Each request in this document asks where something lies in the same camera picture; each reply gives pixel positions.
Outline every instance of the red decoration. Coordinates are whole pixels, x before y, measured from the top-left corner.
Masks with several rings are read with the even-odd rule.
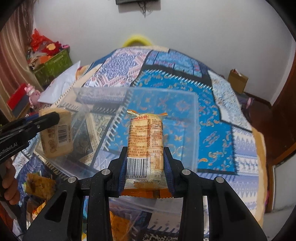
[[[61,44],[58,42],[48,44],[41,52],[47,53],[48,55],[56,55],[59,52]]]

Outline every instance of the green basket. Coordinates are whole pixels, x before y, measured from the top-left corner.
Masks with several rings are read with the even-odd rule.
[[[51,81],[72,65],[69,51],[68,49],[64,49],[44,64],[41,64],[37,69],[33,70],[33,72],[39,83],[45,86],[50,84]]]

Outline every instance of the yellow ring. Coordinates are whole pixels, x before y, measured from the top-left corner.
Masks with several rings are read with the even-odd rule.
[[[128,40],[126,40],[124,42],[122,47],[129,47],[133,43],[141,43],[144,46],[151,46],[152,45],[152,43],[147,38],[145,38],[144,36],[142,36],[142,35],[133,35]]]

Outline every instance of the snack bag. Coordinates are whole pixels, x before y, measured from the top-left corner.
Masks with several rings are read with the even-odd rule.
[[[163,176],[163,123],[168,115],[137,113],[132,115],[128,135],[126,179],[160,181]]]
[[[54,195],[56,181],[41,177],[36,173],[27,173],[25,191],[28,194],[49,200]]]

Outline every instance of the packaged biscuit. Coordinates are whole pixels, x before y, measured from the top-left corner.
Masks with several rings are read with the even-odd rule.
[[[53,111],[59,114],[59,123],[41,131],[41,143],[46,158],[55,158],[73,151],[71,112],[62,108],[46,108],[39,111],[39,116]]]
[[[128,135],[126,179],[160,181],[163,176],[163,123],[168,115],[131,114]]]

